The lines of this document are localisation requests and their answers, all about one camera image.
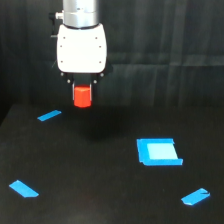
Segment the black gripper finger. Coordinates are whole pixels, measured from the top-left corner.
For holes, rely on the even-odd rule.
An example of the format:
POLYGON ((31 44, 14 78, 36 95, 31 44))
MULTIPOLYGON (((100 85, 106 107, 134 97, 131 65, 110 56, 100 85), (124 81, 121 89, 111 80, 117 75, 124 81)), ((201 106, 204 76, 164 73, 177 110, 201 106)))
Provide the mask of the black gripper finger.
POLYGON ((90 84, 90 89, 91 89, 91 100, 94 100, 94 98, 97 95, 97 83, 91 83, 90 84))
POLYGON ((75 83, 72 84, 72 99, 75 100, 75 83))

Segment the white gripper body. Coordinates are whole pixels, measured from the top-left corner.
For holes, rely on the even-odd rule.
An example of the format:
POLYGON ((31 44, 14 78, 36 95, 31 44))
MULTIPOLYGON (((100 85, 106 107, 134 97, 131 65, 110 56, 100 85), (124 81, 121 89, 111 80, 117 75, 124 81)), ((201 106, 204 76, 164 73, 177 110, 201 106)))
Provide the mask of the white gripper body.
POLYGON ((57 66, 68 84, 74 83, 77 75, 94 75, 97 80, 113 72, 107 59, 106 35, 101 23, 85 29, 62 24, 56 37, 57 66))

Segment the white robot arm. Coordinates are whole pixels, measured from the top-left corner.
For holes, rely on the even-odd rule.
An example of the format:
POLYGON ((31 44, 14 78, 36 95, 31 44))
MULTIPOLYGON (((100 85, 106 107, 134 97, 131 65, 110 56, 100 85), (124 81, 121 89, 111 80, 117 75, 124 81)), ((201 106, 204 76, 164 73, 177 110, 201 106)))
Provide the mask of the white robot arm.
POLYGON ((61 20, 56 62, 61 76, 72 85, 73 104, 79 108, 92 104, 93 85, 113 71, 107 60, 107 42, 99 22, 99 0, 62 0, 61 12, 49 14, 52 28, 61 20))

